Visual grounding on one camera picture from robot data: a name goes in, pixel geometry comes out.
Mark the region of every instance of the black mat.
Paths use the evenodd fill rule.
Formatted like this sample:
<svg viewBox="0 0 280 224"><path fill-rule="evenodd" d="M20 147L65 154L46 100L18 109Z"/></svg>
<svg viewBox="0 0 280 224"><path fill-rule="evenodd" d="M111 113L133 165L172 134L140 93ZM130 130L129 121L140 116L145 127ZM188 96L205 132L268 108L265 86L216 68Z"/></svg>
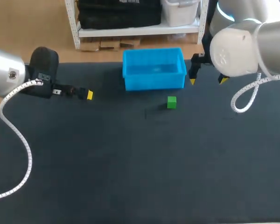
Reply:
<svg viewBox="0 0 280 224"><path fill-rule="evenodd" d="M0 200L0 224L280 221L280 82L261 86L236 115L231 97L256 76L219 85L206 66L195 86L126 93L120 63L58 72L94 98L18 95L6 106L34 166L27 184ZM163 108L170 95L176 110ZM24 147L0 121L0 193L26 168Z"/></svg>

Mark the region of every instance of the blue plastic bin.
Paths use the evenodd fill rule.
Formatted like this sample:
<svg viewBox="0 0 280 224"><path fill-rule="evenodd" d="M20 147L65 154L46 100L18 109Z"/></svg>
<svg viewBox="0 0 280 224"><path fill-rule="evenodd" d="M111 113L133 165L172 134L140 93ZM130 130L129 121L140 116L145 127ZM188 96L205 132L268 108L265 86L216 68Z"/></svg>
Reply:
<svg viewBox="0 0 280 224"><path fill-rule="evenodd" d="M123 54L127 91L180 89L186 75L180 48L126 50Z"/></svg>

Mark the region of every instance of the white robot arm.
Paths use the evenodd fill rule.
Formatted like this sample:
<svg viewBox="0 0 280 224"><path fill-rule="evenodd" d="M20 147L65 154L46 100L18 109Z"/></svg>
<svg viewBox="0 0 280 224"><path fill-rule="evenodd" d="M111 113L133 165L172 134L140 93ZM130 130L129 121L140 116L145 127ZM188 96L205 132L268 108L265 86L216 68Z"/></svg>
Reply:
<svg viewBox="0 0 280 224"><path fill-rule="evenodd" d="M189 77L194 84L202 63L220 72L219 82L230 77L258 73L256 82L241 89L231 101L237 113L252 105L260 84L280 80L279 0L213 0L208 15L209 30L203 37L205 55L193 55ZM260 79L261 73L267 78ZM237 98L255 88L248 105L235 106Z"/></svg>

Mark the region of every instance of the white shelf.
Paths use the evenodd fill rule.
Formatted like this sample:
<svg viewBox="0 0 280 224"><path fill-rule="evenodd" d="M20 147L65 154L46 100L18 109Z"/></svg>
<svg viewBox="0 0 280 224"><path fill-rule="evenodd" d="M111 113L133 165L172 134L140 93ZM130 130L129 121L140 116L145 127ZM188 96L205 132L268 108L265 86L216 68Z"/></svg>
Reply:
<svg viewBox="0 0 280 224"><path fill-rule="evenodd" d="M200 18L196 18L191 25L181 27L169 27L165 20L157 26L126 28L126 29L81 29L80 23L76 24L75 0L64 0L69 17L70 28L76 49L80 49L80 37L102 37L102 36L137 36L137 35L162 35L162 34L185 34L198 33L197 44L201 44L205 30L206 16L209 0L201 0Z"/></svg>
<svg viewBox="0 0 280 224"><path fill-rule="evenodd" d="M162 23L156 26L125 28L125 29L78 29L79 37L102 37L102 36L138 36L138 35L162 35L162 34L185 34L198 33L199 18L191 25L181 27L168 26L165 19Z"/></svg>

